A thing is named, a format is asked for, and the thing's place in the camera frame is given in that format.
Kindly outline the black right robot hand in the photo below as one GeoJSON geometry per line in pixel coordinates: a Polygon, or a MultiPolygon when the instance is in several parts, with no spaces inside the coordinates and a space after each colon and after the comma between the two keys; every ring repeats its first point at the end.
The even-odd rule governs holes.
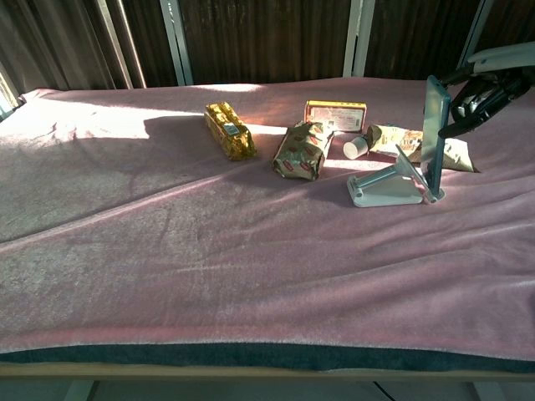
{"type": "Polygon", "coordinates": [[[472,64],[440,79],[443,87],[465,86],[451,101],[453,123],[439,131],[442,139],[473,131],[535,86],[535,66],[476,73],[472,64]]]}

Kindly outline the black smartphone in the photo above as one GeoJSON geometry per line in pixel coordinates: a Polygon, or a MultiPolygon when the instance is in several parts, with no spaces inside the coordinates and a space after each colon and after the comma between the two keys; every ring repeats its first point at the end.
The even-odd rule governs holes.
{"type": "Polygon", "coordinates": [[[441,200],[441,171],[445,140],[439,132],[447,126],[451,96],[441,82],[430,75],[426,80],[423,137],[421,142],[420,169],[435,199],[441,200]]]}

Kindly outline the white folding phone stand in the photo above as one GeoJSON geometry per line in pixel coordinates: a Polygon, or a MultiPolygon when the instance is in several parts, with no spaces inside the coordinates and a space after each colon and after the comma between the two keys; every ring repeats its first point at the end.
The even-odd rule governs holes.
{"type": "Polygon", "coordinates": [[[363,177],[351,175],[347,180],[349,195],[357,207],[414,205],[426,201],[434,204],[446,193],[431,190],[424,176],[412,165],[397,145],[396,162],[363,177]]]}

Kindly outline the crumpled beige snack bag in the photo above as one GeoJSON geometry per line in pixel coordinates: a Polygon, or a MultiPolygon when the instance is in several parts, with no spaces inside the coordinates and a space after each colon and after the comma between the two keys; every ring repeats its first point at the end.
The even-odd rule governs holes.
{"type": "MultiPolygon", "coordinates": [[[[422,131],[372,124],[368,127],[365,136],[371,152],[397,157],[399,151],[396,146],[398,145],[412,163],[421,162],[422,131]]],[[[478,172],[471,162],[467,142],[455,138],[446,139],[442,167],[448,170],[478,172]]]]}

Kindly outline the small white cup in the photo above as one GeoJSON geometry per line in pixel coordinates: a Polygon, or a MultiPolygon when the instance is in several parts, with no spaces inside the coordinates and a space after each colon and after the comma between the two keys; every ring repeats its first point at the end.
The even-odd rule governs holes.
{"type": "Polygon", "coordinates": [[[345,142],[343,152],[349,160],[356,160],[369,153],[368,140],[364,136],[357,136],[353,140],[345,142]]]}

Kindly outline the orange rectangular snack box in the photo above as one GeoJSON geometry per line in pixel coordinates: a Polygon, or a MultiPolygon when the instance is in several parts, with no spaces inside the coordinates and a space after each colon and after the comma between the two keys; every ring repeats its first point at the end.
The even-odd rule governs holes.
{"type": "Polygon", "coordinates": [[[304,119],[321,123],[325,129],[332,131],[358,133],[363,128],[366,112],[366,103],[308,100],[304,119]]]}

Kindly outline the green foil snack bag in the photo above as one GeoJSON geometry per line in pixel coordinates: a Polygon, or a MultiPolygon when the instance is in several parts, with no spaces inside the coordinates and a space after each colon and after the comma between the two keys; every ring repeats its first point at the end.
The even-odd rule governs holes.
{"type": "Polygon", "coordinates": [[[300,122],[287,129],[273,157],[273,169],[283,178],[317,180],[334,132],[319,122],[300,122]]]}

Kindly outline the yellow gold snack pack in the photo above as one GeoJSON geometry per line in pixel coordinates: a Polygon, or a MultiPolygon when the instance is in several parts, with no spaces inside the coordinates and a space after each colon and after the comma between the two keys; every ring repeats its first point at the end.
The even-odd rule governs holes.
{"type": "Polygon", "coordinates": [[[204,116],[214,140],[229,160],[247,160],[257,154],[250,130],[228,102],[208,104],[204,116]]]}

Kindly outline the pink fleece blanket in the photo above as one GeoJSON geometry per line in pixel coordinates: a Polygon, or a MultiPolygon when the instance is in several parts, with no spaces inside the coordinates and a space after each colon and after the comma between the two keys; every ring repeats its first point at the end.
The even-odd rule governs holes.
{"type": "Polygon", "coordinates": [[[0,353],[292,343],[535,359],[535,90],[466,137],[434,205],[360,209],[385,158],[336,138],[315,181],[271,160],[309,99],[418,129],[421,81],[36,90],[0,122],[0,353]],[[208,104],[257,154],[232,161],[208,104]]]}

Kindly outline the dark teal under cloth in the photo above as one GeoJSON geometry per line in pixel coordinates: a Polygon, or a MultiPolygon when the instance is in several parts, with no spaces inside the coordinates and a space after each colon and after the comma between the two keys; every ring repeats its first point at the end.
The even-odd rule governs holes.
{"type": "Polygon", "coordinates": [[[427,350],[276,343],[79,345],[0,353],[6,363],[119,363],[177,367],[262,367],[327,371],[349,368],[535,373],[535,360],[427,350]]]}

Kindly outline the white metal frame post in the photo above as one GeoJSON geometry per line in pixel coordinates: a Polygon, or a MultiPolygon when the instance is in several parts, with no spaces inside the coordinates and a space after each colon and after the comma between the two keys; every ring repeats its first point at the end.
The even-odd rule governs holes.
{"type": "Polygon", "coordinates": [[[344,78],[364,77],[375,0],[351,0],[346,36],[343,73],[344,78]]]}
{"type": "Polygon", "coordinates": [[[472,71],[473,66],[476,68],[476,74],[490,72],[490,69],[484,69],[485,65],[482,63],[483,59],[478,58],[473,66],[471,65],[470,59],[475,53],[476,46],[478,45],[483,29],[486,26],[493,3],[494,0],[480,0],[476,13],[473,17],[471,27],[466,36],[466,41],[461,51],[457,68],[450,78],[444,79],[445,83],[460,83],[466,77],[474,74],[472,71]]]}
{"type": "Polygon", "coordinates": [[[186,44],[181,2],[180,0],[160,0],[160,9],[171,51],[176,81],[179,86],[193,85],[194,79],[186,44]]]}
{"type": "Polygon", "coordinates": [[[110,48],[111,66],[116,71],[117,88],[146,88],[134,35],[130,27],[125,0],[94,0],[97,15],[104,26],[105,42],[110,48]]]}

